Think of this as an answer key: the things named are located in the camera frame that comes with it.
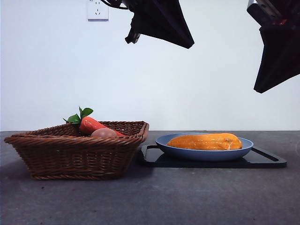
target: brown wicker basket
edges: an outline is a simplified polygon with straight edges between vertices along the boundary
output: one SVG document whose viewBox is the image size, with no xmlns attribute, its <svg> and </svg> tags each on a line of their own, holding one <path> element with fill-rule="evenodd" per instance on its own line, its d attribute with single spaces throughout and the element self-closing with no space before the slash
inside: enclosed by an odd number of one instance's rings
<svg viewBox="0 0 300 225">
<path fill-rule="evenodd" d="M 116 179 L 126 172 L 138 146 L 147 138 L 149 124 L 144 121 L 101 123 L 125 136 L 87 137 L 77 125 L 67 123 L 15 134 L 4 141 L 13 145 L 33 179 Z"/>
</svg>

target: cable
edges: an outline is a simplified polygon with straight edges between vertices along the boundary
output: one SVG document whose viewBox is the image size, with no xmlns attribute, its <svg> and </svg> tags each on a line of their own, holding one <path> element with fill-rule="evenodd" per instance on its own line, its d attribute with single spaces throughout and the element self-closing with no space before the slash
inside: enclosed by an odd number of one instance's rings
<svg viewBox="0 0 300 225">
<path fill-rule="evenodd" d="M 117 6 L 117 5 L 113 5 L 113 4 L 110 4 L 108 2 L 106 2 L 105 0 L 101 0 L 104 4 L 112 7 L 112 8 L 118 8 L 118 9 L 128 9 L 127 7 L 121 7 L 121 6 Z"/>
</svg>

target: gray table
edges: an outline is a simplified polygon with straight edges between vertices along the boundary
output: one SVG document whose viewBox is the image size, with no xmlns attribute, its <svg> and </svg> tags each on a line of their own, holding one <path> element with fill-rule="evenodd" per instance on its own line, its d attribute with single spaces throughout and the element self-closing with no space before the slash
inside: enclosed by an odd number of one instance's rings
<svg viewBox="0 0 300 225">
<path fill-rule="evenodd" d="M 1 132 L 2 225 L 300 225 L 300 131 L 236 131 L 280 169 L 151 168 L 111 181 L 31 180 Z M 150 131 L 143 144 L 174 131 Z"/>
</svg>

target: black cloth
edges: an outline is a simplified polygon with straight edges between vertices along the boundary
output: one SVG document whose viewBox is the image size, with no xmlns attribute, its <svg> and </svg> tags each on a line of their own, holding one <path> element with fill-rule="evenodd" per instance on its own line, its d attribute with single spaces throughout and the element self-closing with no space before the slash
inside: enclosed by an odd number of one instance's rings
<svg viewBox="0 0 300 225">
<path fill-rule="evenodd" d="M 300 28 L 260 28 L 264 49 L 254 89 L 263 93 L 300 74 Z"/>
<path fill-rule="evenodd" d="M 190 48 L 194 44 L 178 0 L 126 0 L 123 3 L 134 12 L 127 43 L 135 43 L 140 34 L 159 38 Z"/>
</svg>

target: blue plate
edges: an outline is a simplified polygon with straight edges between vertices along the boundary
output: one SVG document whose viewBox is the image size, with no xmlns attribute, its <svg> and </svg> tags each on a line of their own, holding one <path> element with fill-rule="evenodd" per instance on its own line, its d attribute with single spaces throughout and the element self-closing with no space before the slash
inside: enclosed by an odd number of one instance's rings
<svg viewBox="0 0 300 225">
<path fill-rule="evenodd" d="M 253 147 L 253 142 L 245 138 L 239 137 L 242 142 L 242 148 L 236 150 L 194 150 L 194 149 L 182 149 L 166 145 L 172 138 L 181 135 L 202 135 L 206 133 L 179 133 L 164 135 L 156 139 L 158 147 L 166 154 L 187 160 L 193 161 L 230 161 L 243 157 Z"/>
</svg>

